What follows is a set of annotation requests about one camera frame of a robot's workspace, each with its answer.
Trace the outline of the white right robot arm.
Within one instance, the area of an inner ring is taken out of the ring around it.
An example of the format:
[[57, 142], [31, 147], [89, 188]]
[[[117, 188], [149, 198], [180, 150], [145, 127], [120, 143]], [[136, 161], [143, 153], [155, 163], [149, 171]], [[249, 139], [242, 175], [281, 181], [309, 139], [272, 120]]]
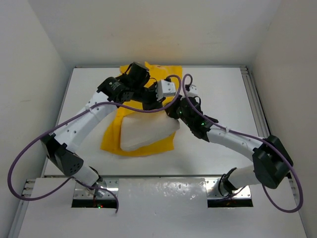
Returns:
[[[182, 120], [198, 139], [229, 148], [253, 163], [240, 169], [232, 168], [222, 176], [218, 183], [218, 192], [223, 197], [230, 196], [241, 187], [254, 184], [276, 189], [290, 171], [277, 151], [293, 165], [278, 137], [270, 135], [258, 141], [223, 130], [216, 126], [217, 119], [203, 114], [200, 103], [194, 97], [179, 96], [172, 106], [166, 109], [166, 114], [173, 119]], [[273, 151], [270, 145], [274, 146], [276, 151]]]

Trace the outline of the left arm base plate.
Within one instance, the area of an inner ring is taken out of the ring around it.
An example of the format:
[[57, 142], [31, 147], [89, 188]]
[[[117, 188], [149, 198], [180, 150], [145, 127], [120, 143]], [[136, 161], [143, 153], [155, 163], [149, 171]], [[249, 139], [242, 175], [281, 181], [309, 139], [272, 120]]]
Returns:
[[[119, 180], [104, 178], [103, 181], [97, 182], [93, 186], [106, 188], [108, 191], [112, 192], [115, 196], [118, 196]], [[114, 199], [113, 195], [110, 194], [108, 191], [100, 190], [100, 189], [91, 190], [89, 188], [86, 188], [76, 183], [74, 193], [73, 193], [73, 198], [78, 200], [93, 199], [93, 197], [95, 197], [97, 200]]]

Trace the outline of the cream printed pillow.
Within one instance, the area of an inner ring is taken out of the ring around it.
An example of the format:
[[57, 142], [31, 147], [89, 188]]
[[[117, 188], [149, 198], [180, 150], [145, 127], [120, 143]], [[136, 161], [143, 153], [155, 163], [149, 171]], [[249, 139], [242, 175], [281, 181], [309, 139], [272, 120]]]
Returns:
[[120, 149], [135, 151], [168, 138], [179, 128], [179, 121], [168, 117], [165, 112], [129, 114], [121, 124]]

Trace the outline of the yellow cartoon pillowcase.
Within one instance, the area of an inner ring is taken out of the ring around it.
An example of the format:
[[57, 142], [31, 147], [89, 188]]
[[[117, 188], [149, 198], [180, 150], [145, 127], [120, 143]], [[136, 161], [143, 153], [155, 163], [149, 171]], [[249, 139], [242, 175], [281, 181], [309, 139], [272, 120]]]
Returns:
[[107, 78], [98, 91], [111, 102], [123, 104], [104, 132], [100, 148], [120, 156], [149, 156], [174, 149], [179, 121], [160, 109], [173, 100], [158, 98], [160, 83], [175, 84], [182, 76], [181, 66], [160, 66], [133, 62], [120, 67], [120, 75]]

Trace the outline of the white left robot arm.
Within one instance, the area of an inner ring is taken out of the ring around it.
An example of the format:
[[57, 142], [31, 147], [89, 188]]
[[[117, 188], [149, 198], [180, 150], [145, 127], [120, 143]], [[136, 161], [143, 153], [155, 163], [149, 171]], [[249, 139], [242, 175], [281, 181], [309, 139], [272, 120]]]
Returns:
[[105, 117], [116, 111], [117, 104], [134, 100], [141, 102], [144, 110], [162, 107], [165, 99], [163, 87], [169, 82], [155, 81], [147, 88], [149, 70], [136, 62], [130, 64], [128, 69], [120, 76], [105, 79], [85, 107], [77, 113], [75, 120], [41, 139], [47, 157], [65, 176], [74, 177], [88, 186], [94, 186], [101, 179], [76, 155], [76, 150]]

